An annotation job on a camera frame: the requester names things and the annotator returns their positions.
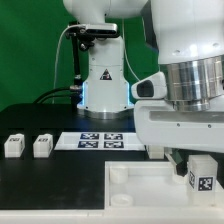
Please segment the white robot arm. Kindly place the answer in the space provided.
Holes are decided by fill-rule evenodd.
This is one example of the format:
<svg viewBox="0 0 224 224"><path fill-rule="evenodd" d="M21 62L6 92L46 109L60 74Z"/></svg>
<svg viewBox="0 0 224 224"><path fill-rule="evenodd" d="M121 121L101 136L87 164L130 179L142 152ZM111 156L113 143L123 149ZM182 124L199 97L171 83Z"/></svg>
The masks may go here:
<svg viewBox="0 0 224 224"><path fill-rule="evenodd" d="M160 71L132 86L139 140L150 147L224 153L224 0L63 0L96 32L140 16Z"/></svg>

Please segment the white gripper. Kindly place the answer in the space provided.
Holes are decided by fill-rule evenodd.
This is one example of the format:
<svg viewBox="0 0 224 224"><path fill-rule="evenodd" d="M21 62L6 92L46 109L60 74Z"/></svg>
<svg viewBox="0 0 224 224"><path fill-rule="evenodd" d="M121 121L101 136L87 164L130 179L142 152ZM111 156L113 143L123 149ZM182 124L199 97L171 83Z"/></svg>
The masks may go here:
<svg viewBox="0 0 224 224"><path fill-rule="evenodd" d="M131 91L137 99L134 124L138 139L144 145L170 147L165 156L175 174L187 174L187 159L181 149L224 153L224 94L210 100L209 110L176 111L165 100L162 72L135 83Z"/></svg>

